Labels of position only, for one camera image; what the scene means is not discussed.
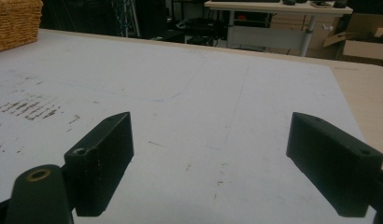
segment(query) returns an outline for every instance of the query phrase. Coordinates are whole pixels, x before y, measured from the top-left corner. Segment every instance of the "wooden surface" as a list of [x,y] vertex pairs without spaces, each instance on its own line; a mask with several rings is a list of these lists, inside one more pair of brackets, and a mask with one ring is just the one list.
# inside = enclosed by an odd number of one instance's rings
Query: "wooden surface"
[[303,14],[316,16],[340,17],[344,14],[351,14],[352,9],[346,8],[317,8],[304,4],[296,4],[295,6],[286,6],[279,3],[251,3],[251,2],[205,2],[206,7],[217,10],[238,10],[238,11],[257,11],[267,13],[284,13],[284,14]]
[[44,30],[0,53],[0,201],[128,110],[133,162],[107,211],[77,223],[372,222],[338,217],[284,149],[295,110],[362,138],[355,117],[383,144],[383,68]]

